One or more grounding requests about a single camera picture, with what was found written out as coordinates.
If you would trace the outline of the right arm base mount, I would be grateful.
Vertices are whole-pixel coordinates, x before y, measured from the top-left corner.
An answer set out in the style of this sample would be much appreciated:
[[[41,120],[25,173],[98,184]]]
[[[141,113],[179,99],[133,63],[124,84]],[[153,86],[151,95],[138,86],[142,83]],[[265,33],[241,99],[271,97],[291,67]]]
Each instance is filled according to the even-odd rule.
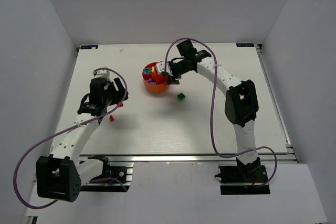
[[[220,183],[220,194],[223,196],[270,195],[269,185],[263,185],[268,180],[264,165],[249,174],[238,165],[219,166],[215,179]]]

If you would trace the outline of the green square lego brick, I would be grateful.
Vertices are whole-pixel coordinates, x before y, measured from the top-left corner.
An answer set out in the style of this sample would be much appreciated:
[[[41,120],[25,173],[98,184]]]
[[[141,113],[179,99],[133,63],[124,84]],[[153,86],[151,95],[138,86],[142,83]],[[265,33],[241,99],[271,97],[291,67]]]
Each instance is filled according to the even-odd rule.
[[[185,100],[185,98],[186,98],[186,96],[185,96],[183,93],[179,93],[179,94],[177,95],[177,99],[178,99],[179,101],[183,101],[183,100]]]

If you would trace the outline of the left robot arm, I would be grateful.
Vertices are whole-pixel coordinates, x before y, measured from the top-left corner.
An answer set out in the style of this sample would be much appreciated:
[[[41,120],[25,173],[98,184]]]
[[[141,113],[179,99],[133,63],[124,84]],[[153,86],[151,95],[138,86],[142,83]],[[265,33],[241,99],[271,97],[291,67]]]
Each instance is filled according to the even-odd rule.
[[[93,78],[89,88],[81,99],[74,128],[48,156],[41,156],[36,162],[37,195],[41,198],[73,202],[82,186],[110,175],[106,157],[90,156],[85,161],[78,158],[107,108],[120,105],[128,93],[120,78],[111,80],[106,74]]]

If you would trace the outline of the light blue lego brick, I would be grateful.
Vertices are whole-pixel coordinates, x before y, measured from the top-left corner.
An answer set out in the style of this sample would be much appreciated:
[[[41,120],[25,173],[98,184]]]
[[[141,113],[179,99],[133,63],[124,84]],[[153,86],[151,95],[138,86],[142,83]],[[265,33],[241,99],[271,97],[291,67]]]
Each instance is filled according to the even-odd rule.
[[[143,69],[143,74],[150,74],[151,73],[151,68],[144,68]]]

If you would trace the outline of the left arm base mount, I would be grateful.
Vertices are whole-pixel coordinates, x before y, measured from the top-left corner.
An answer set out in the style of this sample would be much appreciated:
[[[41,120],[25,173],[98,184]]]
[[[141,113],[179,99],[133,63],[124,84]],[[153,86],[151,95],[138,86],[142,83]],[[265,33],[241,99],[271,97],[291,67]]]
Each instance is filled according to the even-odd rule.
[[[130,164],[110,162],[105,156],[92,155],[79,162],[88,165],[91,161],[99,161],[98,174],[95,172],[86,184],[82,183],[81,191],[85,192],[122,192],[126,193],[132,181],[133,167]]]

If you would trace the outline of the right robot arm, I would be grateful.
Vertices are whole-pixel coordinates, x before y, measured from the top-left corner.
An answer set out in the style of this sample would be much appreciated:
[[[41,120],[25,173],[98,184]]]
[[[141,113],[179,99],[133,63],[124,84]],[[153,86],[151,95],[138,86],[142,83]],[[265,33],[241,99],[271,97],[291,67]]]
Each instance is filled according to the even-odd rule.
[[[213,99],[216,90],[222,92],[225,96],[224,112],[236,135],[237,154],[233,157],[241,172],[248,176],[260,167],[254,134],[259,110],[255,84],[251,80],[243,81],[230,74],[219,64],[209,46],[198,51],[193,46],[195,41],[184,37],[172,42],[179,51],[180,61],[165,59],[161,74],[167,76],[167,84],[172,85],[179,84],[183,74],[194,71],[213,84]]]

